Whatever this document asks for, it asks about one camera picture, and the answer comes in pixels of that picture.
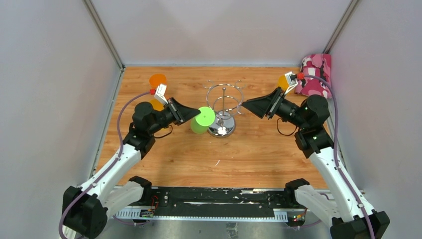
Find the green wine glass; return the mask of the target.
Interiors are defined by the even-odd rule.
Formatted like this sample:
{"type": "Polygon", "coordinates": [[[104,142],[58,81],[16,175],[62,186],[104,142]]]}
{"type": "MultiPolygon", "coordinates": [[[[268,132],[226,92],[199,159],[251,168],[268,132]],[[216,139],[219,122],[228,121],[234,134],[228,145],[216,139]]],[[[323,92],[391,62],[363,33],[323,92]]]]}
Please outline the green wine glass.
{"type": "Polygon", "coordinates": [[[200,107],[200,113],[191,120],[191,130],[196,134],[203,134],[214,123],[215,112],[210,107],[200,107]]]}

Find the yellow wine glass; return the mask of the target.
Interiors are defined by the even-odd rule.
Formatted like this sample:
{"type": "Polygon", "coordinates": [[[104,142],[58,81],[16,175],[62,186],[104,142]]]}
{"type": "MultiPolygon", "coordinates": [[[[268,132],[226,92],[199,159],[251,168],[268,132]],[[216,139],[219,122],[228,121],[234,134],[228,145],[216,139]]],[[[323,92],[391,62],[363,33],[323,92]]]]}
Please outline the yellow wine glass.
{"type": "Polygon", "coordinates": [[[154,110],[162,111],[164,109],[164,105],[157,99],[151,99],[149,102],[154,110]]]}
{"type": "Polygon", "coordinates": [[[285,75],[282,75],[278,78],[277,85],[278,85],[278,87],[280,87],[282,89],[283,92],[285,92],[288,89],[289,84],[288,84],[288,81],[287,81],[285,75]]]}

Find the yellow wine glass front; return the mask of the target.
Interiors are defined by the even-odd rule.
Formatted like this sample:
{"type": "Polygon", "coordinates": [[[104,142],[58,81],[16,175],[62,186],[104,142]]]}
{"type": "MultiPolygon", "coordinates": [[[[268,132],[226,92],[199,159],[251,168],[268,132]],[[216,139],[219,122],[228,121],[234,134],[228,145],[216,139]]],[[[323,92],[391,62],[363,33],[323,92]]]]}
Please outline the yellow wine glass front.
{"type": "Polygon", "coordinates": [[[164,105],[157,99],[151,99],[149,102],[154,110],[162,111],[164,109],[164,105]]]}

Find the orange wine glass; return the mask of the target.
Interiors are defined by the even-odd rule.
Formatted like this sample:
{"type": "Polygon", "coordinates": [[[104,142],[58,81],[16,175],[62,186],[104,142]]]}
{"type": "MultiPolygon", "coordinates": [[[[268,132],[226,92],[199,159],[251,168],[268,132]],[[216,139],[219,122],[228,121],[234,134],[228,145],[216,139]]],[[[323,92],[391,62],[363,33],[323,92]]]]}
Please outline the orange wine glass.
{"type": "Polygon", "coordinates": [[[149,78],[149,83],[152,89],[156,89],[160,84],[167,85],[167,77],[164,74],[157,73],[149,78]]]}

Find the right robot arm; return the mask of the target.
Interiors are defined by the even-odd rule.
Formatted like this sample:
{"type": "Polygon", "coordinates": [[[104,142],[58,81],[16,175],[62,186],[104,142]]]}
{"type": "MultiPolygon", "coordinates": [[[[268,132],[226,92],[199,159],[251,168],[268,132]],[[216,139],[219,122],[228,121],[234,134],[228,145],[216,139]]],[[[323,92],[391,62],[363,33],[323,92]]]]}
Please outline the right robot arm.
{"type": "Polygon", "coordinates": [[[318,193],[304,179],[286,184],[287,206],[299,205],[311,210],[327,227],[333,239],[380,239],[390,219],[386,212],[376,211],[359,191],[338,158],[336,143],[323,124],[330,116],[326,98],[311,95],[300,106],[285,99],[277,87],[271,94],[246,100],[242,106],[259,118],[277,115],[298,128],[295,142],[305,158],[322,175],[333,201],[318,193]]]}

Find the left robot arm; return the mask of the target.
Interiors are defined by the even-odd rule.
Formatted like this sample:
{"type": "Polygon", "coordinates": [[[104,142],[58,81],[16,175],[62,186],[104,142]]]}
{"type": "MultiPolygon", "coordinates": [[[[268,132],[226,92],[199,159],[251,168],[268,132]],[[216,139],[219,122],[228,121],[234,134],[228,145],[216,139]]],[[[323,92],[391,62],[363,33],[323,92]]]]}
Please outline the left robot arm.
{"type": "Polygon", "coordinates": [[[88,239],[97,238],[109,219],[131,203],[146,206],[152,201],[151,182],[132,177],[124,186],[115,185],[151,150],[155,133],[181,125],[200,114],[170,98],[163,110],[155,110],[150,102],[140,102],[134,108],[128,134],[118,133],[120,146],[115,155],[94,176],[79,187],[70,186],[63,194],[59,235],[65,238],[63,227],[88,239]]]}

